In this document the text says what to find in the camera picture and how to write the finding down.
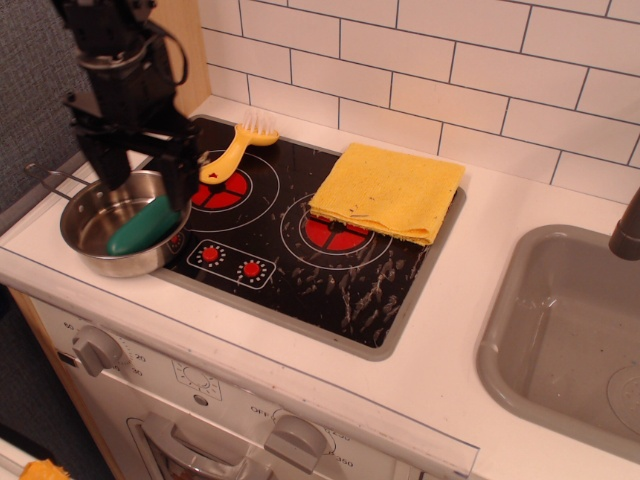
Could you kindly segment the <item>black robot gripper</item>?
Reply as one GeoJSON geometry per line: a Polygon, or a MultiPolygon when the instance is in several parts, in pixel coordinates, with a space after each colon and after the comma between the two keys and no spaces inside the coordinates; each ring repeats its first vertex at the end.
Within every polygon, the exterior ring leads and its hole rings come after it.
{"type": "Polygon", "coordinates": [[[129,178],[127,151],[152,155],[174,211],[198,190],[198,129],[178,111],[179,83],[166,52],[79,52],[91,90],[69,94],[78,144],[99,180],[116,190],[129,178]]]}

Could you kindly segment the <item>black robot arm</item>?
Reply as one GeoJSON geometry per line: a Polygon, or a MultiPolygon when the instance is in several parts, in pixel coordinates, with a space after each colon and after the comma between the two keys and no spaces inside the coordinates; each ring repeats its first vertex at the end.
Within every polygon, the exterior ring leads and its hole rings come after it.
{"type": "Polygon", "coordinates": [[[77,64],[91,89],[70,93],[78,144],[99,179],[115,190],[131,174],[135,151],[156,157],[174,210],[199,185],[199,128],[175,105],[179,78],[166,43],[174,37],[150,18],[153,1],[57,1],[54,7],[75,40],[77,64]]]}

